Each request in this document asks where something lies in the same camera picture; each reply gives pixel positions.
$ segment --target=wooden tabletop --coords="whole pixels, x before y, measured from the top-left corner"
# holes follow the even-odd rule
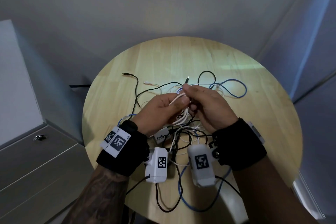
[[[248,88],[241,99],[224,92],[224,98],[237,116],[251,121],[265,139],[267,154],[288,186],[298,175],[302,158],[302,133],[299,118],[285,90],[262,65],[244,53],[221,43],[194,37],[166,37],[150,40],[120,53],[97,75],[86,96],[83,109],[83,137],[89,159],[95,168],[103,138],[123,116],[130,114],[135,100],[136,79],[123,76],[132,73],[139,78],[138,93],[168,82],[197,83],[199,74],[210,70],[217,82],[234,78]],[[210,73],[202,74],[200,83],[212,83]],[[168,85],[146,92],[139,97],[145,105],[155,94],[167,93]],[[244,87],[237,82],[225,84],[233,94],[241,95]],[[186,145],[180,140],[179,147]],[[179,164],[186,164],[187,154],[177,156]],[[215,174],[224,175],[229,167],[214,162]],[[129,188],[145,175],[140,165],[130,179]],[[227,178],[236,188],[232,173]],[[192,206],[204,209],[214,199],[216,187],[198,188],[191,179],[189,167],[182,176],[183,197]],[[168,168],[167,180],[159,184],[159,201],[163,207],[173,207],[179,198],[178,175],[174,165]],[[242,200],[226,184],[213,207],[197,213],[181,201],[171,213],[162,212],[156,203],[155,185],[143,182],[126,197],[126,205],[146,218],[162,223],[241,223],[247,219]]]

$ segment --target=tattooed forearm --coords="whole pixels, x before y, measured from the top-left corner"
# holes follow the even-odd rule
[[[119,224],[128,180],[98,165],[62,224]]]

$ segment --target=white sticker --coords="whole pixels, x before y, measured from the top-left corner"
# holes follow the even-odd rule
[[[255,126],[252,124],[252,122],[249,121],[247,124],[253,130],[253,132],[255,133],[255,135],[259,138],[259,140],[261,141],[261,143],[264,144],[265,143],[264,138],[261,136],[261,134],[259,133],[259,131],[255,128]]]
[[[107,146],[110,144],[111,140],[114,139],[115,135],[118,133],[120,128],[114,127],[111,132],[105,137],[105,139],[101,142],[100,146],[104,150],[107,148]]]
[[[157,133],[154,134],[154,139],[157,144],[162,143],[166,137],[169,135],[169,130],[167,127],[160,129]]]
[[[110,141],[105,151],[116,158],[130,137],[130,134],[126,133],[122,129],[119,129],[118,133]]]

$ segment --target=hand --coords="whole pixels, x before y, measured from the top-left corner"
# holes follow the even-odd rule
[[[164,125],[173,123],[177,115],[190,103],[187,96],[182,96],[169,105],[176,97],[176,93],[153,97],[132,118],[132,121],[138,126],[138,131],[149,137],[162,129]]]
[[[211,134],[238,120],[237,115],[217,91],[198,85],[184,84],[183,92],[191,98],[192,114],[197,114],[202,125]]]

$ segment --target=drawer handle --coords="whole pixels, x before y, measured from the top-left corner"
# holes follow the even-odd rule
[[[38,135],[36,137],[34,137],[33,141],[36,142],[36,141],[43,141],[44,139],[47,139],[47,136],[45,135]]]

